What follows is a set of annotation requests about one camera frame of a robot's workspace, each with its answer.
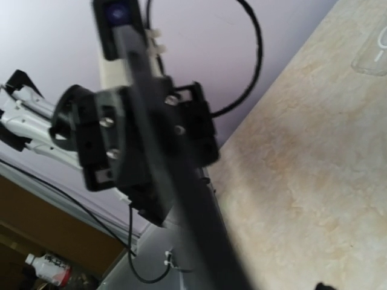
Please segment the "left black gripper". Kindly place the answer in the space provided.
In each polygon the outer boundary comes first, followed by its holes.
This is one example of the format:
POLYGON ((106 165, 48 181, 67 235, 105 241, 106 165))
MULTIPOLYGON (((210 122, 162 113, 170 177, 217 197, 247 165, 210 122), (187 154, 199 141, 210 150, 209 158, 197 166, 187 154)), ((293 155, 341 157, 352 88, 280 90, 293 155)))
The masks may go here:
MULTIPOLYGON (((172 110, 181 117, 199 166, 213 164, 219 150, 201 85, 194 82, 173 87, 169 77, 163 77, 161 84, 178 100, 172 110)), ((117 188, 133 202, 141 217, 160 227, 166 213, 151 180, 131 105, 125 100, 127 92, 124 87, 115 92, 123 112, 118 112, 111 97, 99 97, 79 85, 72 87, 73 149, 89 191, 117 188)))

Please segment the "clear case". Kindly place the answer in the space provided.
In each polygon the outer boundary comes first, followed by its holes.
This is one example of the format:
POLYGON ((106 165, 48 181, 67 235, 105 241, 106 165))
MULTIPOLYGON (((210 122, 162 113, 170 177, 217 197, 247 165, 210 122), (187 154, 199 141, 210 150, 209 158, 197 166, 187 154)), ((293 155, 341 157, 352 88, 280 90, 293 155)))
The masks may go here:
POLYGON ((369 34, 351 63, 355 72, 370 76, 386 76, 386 19, 369 34))

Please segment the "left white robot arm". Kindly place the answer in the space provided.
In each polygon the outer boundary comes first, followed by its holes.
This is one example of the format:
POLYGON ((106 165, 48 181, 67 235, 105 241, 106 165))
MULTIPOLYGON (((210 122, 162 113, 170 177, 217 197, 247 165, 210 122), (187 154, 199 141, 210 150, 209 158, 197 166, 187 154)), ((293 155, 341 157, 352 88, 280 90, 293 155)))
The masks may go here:
POLYGON ((173 207, 189 225, 215 219, 199 169, 216 162, 219 149, 201 86, 176 87, 163 76, 158 88, 158 109, 149 113, 145 128, 129 87, 94 92, 73 85, 52 104, 17 70, 1 89, 1 140, 75 168, 89 192, 121 193, 155 225, 173 207))

